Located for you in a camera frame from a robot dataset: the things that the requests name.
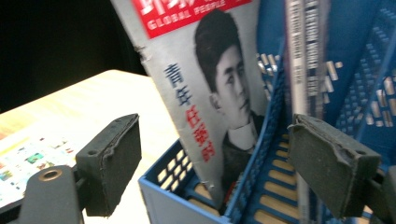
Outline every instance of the colorful magazine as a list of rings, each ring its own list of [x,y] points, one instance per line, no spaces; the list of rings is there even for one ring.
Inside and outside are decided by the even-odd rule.
[[[266,107],[256,60],[260,1],[112,3],[221,208],[255,148]]]

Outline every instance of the wooden table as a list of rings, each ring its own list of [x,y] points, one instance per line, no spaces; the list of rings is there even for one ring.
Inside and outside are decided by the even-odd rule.
[[[0,139],[6,141],[29,134],[34,131],[32,127],[41,126],[35,124],[46,120],[52,125],[57,120],[60,124],[66,121],[76,131],[86,130],[89,124],[90,131],[98,133],[111,120],[133,113],[139,115],[142,160],[114,214],[109,218],[84,215],[84,219],[88,224],[149,223],[137,179],[178,139],[175,126],[150,77],[107,71],[17,107],[0,115]]]

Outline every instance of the blue plastic basket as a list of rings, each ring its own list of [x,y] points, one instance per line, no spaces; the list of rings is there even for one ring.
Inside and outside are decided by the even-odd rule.
[[[336,127],[396,164],[396,2],[381,1]]]
[[[349,7],[355,11],[345,13]],[[279,59],[284,42],[283,3],[262,1],[263,11],[258,52],[277,55],[278,60],[269,68],[275,72],[263,76],[270,103],[256,150],[227,210],[219,216],[208,196],[197,190],[202,185],[176,142],[139,179],[151,223],[272,223],[273,219],[298,223],[294,170],[286,163],[290,118],[283,110],[285,78]],[[332,90],[325,120],[381,153],[385,171],[396,162],[396,138],[390,137],[396,134],[395,13],[394,0],[332,0],[329,15],[327,59],[331,66],[343,66],[329,69]],[[355,222],[333,218],[324,206],[318,212],[322,223]]]

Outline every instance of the red logo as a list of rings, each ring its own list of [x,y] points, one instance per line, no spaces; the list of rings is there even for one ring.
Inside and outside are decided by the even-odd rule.
[[[131,0],[149,38],[200,20],[209,11],[228,10],[251,0]]]

